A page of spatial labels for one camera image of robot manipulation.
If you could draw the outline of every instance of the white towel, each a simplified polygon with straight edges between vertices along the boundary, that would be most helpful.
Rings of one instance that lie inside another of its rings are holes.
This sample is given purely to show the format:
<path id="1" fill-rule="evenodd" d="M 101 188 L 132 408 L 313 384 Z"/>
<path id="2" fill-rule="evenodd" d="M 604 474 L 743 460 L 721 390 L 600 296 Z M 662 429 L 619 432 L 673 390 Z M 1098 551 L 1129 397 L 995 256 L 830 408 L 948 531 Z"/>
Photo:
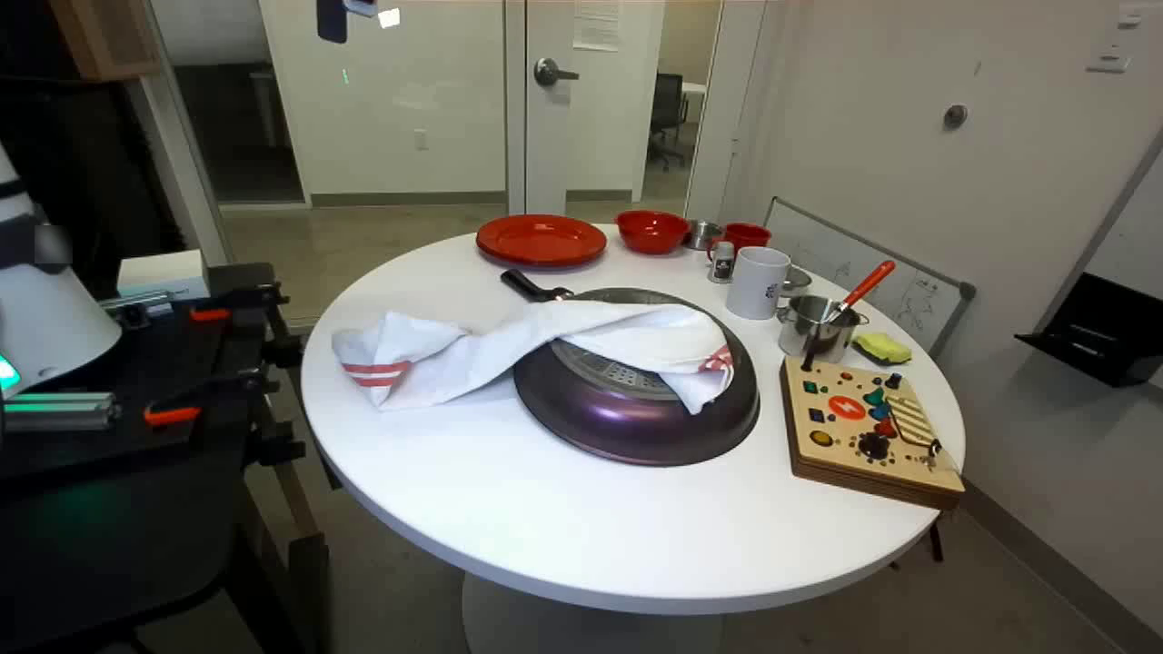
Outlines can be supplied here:
<path id="1" fill-rule="evenodd" d="M 370 402 L 436 408 L 503 377 L 551 337 L 656 372 L 692 414 L 736 377 L 721 325 L 687 305 L 549 302 L 484 336 L 387 311 L 370 326 L 337 331 L 332 348 Z"/>

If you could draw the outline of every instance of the frying pan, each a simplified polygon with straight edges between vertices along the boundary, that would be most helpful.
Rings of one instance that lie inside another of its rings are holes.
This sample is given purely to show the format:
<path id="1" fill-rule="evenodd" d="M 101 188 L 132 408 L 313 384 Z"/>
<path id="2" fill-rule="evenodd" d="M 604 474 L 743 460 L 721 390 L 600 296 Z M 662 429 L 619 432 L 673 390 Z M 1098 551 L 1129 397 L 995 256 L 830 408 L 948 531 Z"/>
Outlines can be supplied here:
<path id="1" fill-rule="evenodd" d="M 528 302 L 692 305 L 640 288 L 600 288 L 587 296 L 567 288 L 547 292 L 519 270 L 504 270 L 503 279 Z M 549 340 L 511 366 L 518 397 L 551 437 L 589 456 L 625 464 L 710 460 L 738 446 L 760 419 L 753 355 L 726 326 L 725 336 L 736 361 L 736 382 L 698 414 L 687 414 L 680 397 L 658 376 L 593 355 L 567 340 Z"/>

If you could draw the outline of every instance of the red plate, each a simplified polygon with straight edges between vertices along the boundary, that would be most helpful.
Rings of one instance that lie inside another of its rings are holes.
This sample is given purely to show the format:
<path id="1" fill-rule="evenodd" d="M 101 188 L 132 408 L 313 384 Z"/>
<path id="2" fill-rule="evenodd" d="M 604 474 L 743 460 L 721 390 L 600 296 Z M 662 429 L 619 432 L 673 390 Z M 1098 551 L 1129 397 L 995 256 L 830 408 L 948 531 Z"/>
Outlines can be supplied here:
<path id="1" fill-rule="evenodd" d="M 565 214 L 504 214 L 476 228 L 476 246 L 508 267 L 582 267 L 608 251 L 608 236 Z"/>

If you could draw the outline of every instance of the black chair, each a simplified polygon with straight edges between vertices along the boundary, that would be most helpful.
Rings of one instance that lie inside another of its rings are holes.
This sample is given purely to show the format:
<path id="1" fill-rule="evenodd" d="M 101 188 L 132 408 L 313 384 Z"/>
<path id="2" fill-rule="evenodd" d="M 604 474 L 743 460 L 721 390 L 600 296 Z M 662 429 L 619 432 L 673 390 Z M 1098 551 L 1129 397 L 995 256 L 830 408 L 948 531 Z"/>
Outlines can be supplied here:
<path id="1" fill-rule="evenodd" d="M 651 114 L 651 159 L 662 159 L 662 172 L 668 172 L 668 159 L 682 165 L 682 130 L 687 124 L 687 102 L 682 102 L 682 78 L 680 72 L 658 72 L 656 78 L 656 114 Z"/>

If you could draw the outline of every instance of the white container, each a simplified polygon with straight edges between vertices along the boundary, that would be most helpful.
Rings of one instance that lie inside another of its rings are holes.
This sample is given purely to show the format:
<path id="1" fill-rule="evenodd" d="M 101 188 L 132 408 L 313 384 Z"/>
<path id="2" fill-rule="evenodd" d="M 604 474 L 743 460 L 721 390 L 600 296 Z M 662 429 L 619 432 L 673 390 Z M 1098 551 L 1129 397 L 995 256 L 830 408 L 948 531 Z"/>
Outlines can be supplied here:
<path id="1" fill-rule="evenodd" d="M 738 246 L 726 308 L 744 321 L 772 321 L 794 257 L 773 246 Z"/>

